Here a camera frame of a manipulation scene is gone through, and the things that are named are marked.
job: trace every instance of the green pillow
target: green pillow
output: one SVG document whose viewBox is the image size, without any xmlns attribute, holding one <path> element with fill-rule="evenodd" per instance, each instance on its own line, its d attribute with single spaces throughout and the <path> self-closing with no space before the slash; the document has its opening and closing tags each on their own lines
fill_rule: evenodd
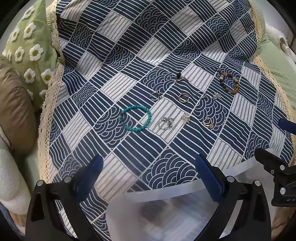
<svg viewBox="0 0 296 241">
<path fill-rule="evenodd" d="M 47 25 L 45 0 L 38 0 L 24 13 L 2 54 L 21 77 L 34 108 L 42 108 L 57 64 L 57 53 Z"/>
</svg>

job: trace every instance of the cushion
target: cushion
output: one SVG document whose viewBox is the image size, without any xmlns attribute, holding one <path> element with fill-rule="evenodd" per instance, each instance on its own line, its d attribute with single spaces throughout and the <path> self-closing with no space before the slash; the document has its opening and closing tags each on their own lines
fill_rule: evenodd
<svg viewBox="0 0 296 241">
<path fill-rule="evenodd" d="M 24 13 L 10 34 L 3 55 L 21 77 L 34 108 L 39 109 L 57 63 L 47 25 L 45 0 L 38 0 Z"/>
<path fill-rule="evenodd" d="M 36 136 L 34 108 L 20 77 L 9 60 L 0 56 L 0 126 L 10 146 L 28 154 Z"/>
</svg>

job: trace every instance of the blue and white tablecloth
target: blue and white tablecloth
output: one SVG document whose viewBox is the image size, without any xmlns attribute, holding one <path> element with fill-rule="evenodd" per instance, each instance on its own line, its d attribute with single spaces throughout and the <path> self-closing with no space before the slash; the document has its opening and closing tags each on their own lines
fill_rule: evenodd
<svg viewBox="0 0 296 241">
<path fill-rule="evenodd" d="M 104 157 L 81 207 L 105 240 L 111 199 L 195 179 L 197 153 L 220 169 L 251 158 L 257 147 L 291 160 L 291 136 L 277 125 L 286 118 L 279 95 L 249 60 L 257 41 L 247 0 L 61 0 L 56 15 L 66 65 L 52 119 L 51 177 L 60 181 L 94 155 Z M 239 79 L 238 94 L 222 89 L 217 68 Z M 188 81 L 172 81 L 178 72 Z M 233 80 L 225 83 L 234 88 Z M 163 98 L 154 102 L 156 90 Z M 222 98 L 199 100 L 198 91 Z M 185 104 L 181 93 L 190 96 Z M 150 109 L 152 122 L 127 132 L 119 113 L 135 104 Z M 190 124 L 183 124 L 184 113 Z M 206 116 L 212 130 L 202 124 Z M 163 117 L 174 118 L 172 129 L 158 128 Z M 135 109 L 126 123 L 139 127 L 146 119 Z"/>
</svg>

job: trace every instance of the multicolored bead bracelet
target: multicolored bead bracelet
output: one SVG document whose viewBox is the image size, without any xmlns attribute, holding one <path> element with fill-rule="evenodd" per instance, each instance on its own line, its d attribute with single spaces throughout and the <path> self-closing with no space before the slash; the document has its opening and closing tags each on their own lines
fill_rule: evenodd
<svg viewBox="0 0 296 241">
<path fill-rule="evenodd" d="M 145 111 L 147 114 L 148 114 L 148 120 L 145 122 L 145 124 L 143 126 L 141 126 L 140 128 L 131 128 L 131 127 L 128 127 L 126 124 L 124 124 L 124 121 L 120 122 L 121 126 L 124 126 L 124 128 L 128 131 L 135 131 L 135 132 L 138 132 L 138 131 L 142 131 L 144 130 L 151 122 L 151 112 L 148 108 L 146 108 L 145 106 L 141 106 L 141 105 L 133 105 L 133 106 L 130 106 L 130 107 L 127 107 L 125 108 L 120 114 L 119 114 L 119 119 L 123 119 L 123 116 L 124 114 L 129 111 L 129 110 L 132 110 L 132 109 L 142 109 L 143 111 Z"/>
<path fill-rule="evenodd" d="M 223 89 L 225 89 L 225 91 L 228 91 L 229 93 L 235 95 L 238 91 L 239 91 L 239 80 L 237 78 L 235 78 L 231 73 L 223 73 L 220 69 L 217 69 L 217 72 L 220 74 L 219 77 L 219 81 L 220 81 L 220 85 L 222 86 Z M 234 81 L 234 86 L 235 89 L 234 90 L 230 90 L 223 82 L 224 78 L 226 78 L 226 76 L 230 77 L 233 79 Z"/>
</svg>

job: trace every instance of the silver bolt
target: silver bolt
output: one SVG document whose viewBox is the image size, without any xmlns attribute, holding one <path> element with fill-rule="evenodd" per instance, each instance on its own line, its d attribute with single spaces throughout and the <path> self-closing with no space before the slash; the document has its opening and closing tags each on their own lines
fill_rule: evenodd
<svg viewBox="0 0 296 241">
<path fill-rule="evenodd" d="M 43 183 L 44 183 L 44 181 L 43 181 L 43 180 L 39 180 L 39 181 L 37 182 L 37 186 L 42 186 L 42 185 L 43 185 Z"/>
<path fill-rule="evenodd" d="M 71 182 L 71 180 L 72 180 L 72 177 L 65 177 L 64 178 L 64 182 L 66 182 L 66 183 Z"/>
<path fill-rule="evenodd" d="M 232 176 L 228 176 L 227 177 L 227 181 L 229 181 L 230 183 L 233 183 L 234 182 L 234 177 L 232 177 Z"/>
<path fill-rule="evenodd" d="M 260 187 L 261 186 L 261 182 L 259 182 L 258 180 L 255 181 L 255 185 Z"/>
<path fill-rule="evenodd" d="M 281 189 L 279 190 L 279 192 L 281 193 L 281 195 L 284 195 L 285 192 L 286 192 L 286 189 L 285 189 L 285 188 L 281 188 Z"/>
</svg>

